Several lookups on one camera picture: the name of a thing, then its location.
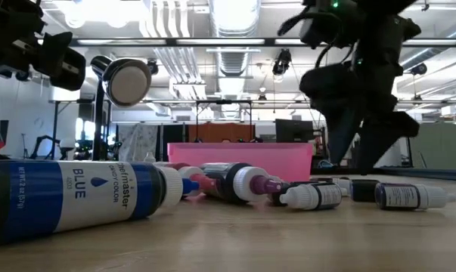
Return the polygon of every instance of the ceiling duct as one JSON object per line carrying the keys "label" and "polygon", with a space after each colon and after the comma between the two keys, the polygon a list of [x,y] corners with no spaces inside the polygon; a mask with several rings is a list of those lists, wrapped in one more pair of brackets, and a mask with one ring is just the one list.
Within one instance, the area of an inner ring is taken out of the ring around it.
{"label": "ceiling duct", "polygon": [[[456,32],[446,37],[448,39],[456,39]],[[409,57],[401,63],[404,71],[409,70],[410,68],[423,63],[426,60],[429,60],[431,57],[441,54],[442,52],[448,50],[449,48],[427,48],[418,53],[414,54],[412,57]]]}
{"label": "ceiling duct", "polygon": [[[261,0],[210,0],[212,29],[219,38],[246,38],[256,34]],[[225,95],[240,97],[244,89],[250,53],[223,51],[216,55],[218,62],[219,90]],[[226,117],[237,115],[233,106],[222,107]]]}

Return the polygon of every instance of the ceiling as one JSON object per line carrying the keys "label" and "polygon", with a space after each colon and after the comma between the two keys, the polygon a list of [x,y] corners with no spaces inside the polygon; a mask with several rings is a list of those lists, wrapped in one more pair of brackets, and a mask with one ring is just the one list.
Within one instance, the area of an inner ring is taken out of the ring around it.
{"label": "ceiling", "polygon": [[[275,37],[278,27],[289,17],[298,14],[301,11],[301,6],[294,0],[262,0],[261,13],[257,25],[256,36],[258,37]],[[446,1],[430,1],[428,11],[422,11],[423,2],[411,6],[400,15],[406,18],[411,18],[422,29],[422,33],[417,38],[447,38],[452,33],[456,32],[456,0]],[[105,22],[105,16],[95,15],[95,13],[105,13],[102,5],[98,4],[98,10],[89,11],[89,16],[92,20],[87,20],[82,27],[72,29],[65,22],[65,13],[68,5],[72,2],[63,1],[46,1],[42,2],[42,7],[46,16],[43,19],[48,23],[46,32],[59,33],[65,30],[73,32],[77,38],[141,38],[141,32],[138,29],[138,20],[142,17],[140,1],[121,1],[115,14],[126,14],[130,20],[126,26],[122,28],[113,28]],[[212,27],[209,18],[209,5],[207,0],[192,0],[188,1],[188,28],[192,37],[203,38],[212,37]],[[236,8],[233,9],[233,20],[235,19]],[[287,34],[287,37],[297,38],[299,27],[295,27]],[[403,48],[400,62],[412,58],[415,54],[422,52],[424,48]],[[247,79],[244,84],[242,98],[257,99],[261,94],[260,88],[265,88],[265,93],[269,100],[292,100],[302,99],[301,93],[298,91],[299,79],[306,70],[311,69],[321,49],[312,50],[310,48],[290,48],[292,54],[292,66],[284,74],[282,82],[274,82],[271,76],[271,68],[274,58],[278,55],[280,48],[259,48],[259,52],[252,53]],[[336,63],[341,61],[346,55],[347,50],[331,49],[324,59],[323,63]],[[152,48],[89,48],[85,53],[88,56],[95,54],[105,54],[114,57],[141,57],[141,58],[156,58],[156,54]],[[213,53],[206,52],[206,48],[194,48],[194,55],[197,60],[200,75],[206,83],[206,94],[215,95],[219,93],[219,84],[216,77],[216,58]],[[401,99],[411,99],[414,93],[421,94],[423,99],[428,100],[443,100],[456,99],[456,48],[450,48],[437,54],[424,63],[428,67],[428,72],[423,76],[403,75],[396,79],[397,96]],[[153,77],[152,95],[159,99],[172,99],[172,95],[168,92],[169,74],[160,65],[160,71]],[[279,104],[278,108],[306,108],[306,105],[289,105]],[[399,105],[400,110],[410,110],[412,113],[424,114],[425,116],[439,116],[442,104],[430,104],[423,106],[414,105]],[[258,107],[273,107],[273,104],[268,104]],[[131,110],[137,110],[138,107],[133,107]],[[300,110],[300,114],[309,116]]]}

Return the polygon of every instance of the table surface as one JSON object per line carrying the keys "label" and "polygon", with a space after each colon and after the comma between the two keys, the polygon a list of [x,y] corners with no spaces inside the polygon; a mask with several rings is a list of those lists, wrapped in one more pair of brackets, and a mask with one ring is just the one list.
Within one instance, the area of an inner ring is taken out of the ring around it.
{"label": "table surface", "polygon": [[[456,181],[373,176],[387,182]],[[148,220],[0,247],[0,271],[456,271],[456,203],[386,212],[344,199],[330,211],[199,198]]]}

